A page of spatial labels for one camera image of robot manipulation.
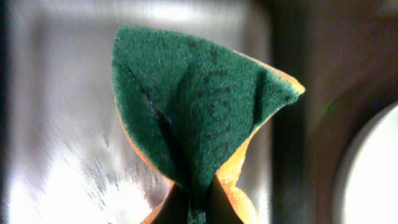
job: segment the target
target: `sink basin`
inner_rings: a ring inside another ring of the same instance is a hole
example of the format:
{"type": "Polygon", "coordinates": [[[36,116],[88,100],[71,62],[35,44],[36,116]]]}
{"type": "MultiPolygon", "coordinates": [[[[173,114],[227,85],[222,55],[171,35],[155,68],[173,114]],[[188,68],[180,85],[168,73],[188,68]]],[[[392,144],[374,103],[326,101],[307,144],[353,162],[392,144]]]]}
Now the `sink basin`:
{"type": "MultiPolygon", "coordinates": [[[[197,35],[269,61],[266,11],[250,1],[9,1],[7,223],[139,223],[170,184],[119,125],[111,51],[121,25],[197,35]]],[[[271,217],[271,122],[238,181],[271,217]]]]}

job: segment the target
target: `metal surface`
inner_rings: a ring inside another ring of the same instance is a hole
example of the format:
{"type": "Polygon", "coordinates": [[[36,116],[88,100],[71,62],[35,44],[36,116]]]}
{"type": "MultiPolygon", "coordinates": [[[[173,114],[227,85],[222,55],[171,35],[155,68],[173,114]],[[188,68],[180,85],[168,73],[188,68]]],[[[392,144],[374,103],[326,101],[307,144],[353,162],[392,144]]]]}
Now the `metal surface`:
{"type": "MultiPolygon", "coordinates": [[[[8,223],[138,223],[168,183],[119,125],[111,50],[123,24],[195,34],[269,61],[269,21],[241,1],[9,1],[8,223]]],[[[270,216],[269,124],[253,138],[240,186],[270,216]]]]}
{"type": "Polygon", "coordinates": [[[335,223],[398,223],[398,103],[351,143],[336,180],[335,223]]]}

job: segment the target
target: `green scrubbing pad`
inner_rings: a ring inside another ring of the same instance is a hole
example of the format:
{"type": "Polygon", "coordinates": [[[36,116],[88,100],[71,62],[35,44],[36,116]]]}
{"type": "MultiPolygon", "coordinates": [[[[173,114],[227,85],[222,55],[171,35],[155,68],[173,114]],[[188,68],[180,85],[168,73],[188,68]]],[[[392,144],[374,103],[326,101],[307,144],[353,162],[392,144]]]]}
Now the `green scrubbing pad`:
{"type": "Polygon", "coordinates": [[[254,129],[299,94],[247,57],[171,31],[122,27],[112,66],[126,132],[196,205],[254,129]]]}

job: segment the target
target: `stainless steel sink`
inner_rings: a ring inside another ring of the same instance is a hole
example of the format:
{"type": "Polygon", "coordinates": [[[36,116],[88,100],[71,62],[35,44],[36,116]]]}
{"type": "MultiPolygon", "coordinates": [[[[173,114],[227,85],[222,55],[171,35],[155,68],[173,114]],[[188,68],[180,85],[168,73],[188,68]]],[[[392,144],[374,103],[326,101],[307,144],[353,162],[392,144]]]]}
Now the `stainless steel sink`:
{"type": "MultiPolygon", "coordinates": [[[[269,61],[267,13],[249,1],[9,1],[8,223],[139,223],[170,185],[126,141],[111,86],[121,25],[194,34],[269,61]]],[[[270,125],[240,186],[269,223],[270,125]]]]}

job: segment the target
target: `green scouring side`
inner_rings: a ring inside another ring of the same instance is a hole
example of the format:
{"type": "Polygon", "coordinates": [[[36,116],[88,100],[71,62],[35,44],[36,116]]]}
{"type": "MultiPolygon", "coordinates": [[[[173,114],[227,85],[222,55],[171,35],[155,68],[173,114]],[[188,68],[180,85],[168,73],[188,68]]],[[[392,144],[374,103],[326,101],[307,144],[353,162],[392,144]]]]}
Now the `green scouring side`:
{"type": "Polygon", "coordinates": [[[112,67],[129,137],[197,202],[254,129],[299,94],[232,50],[171,31],[120,28],[112,67]]]}

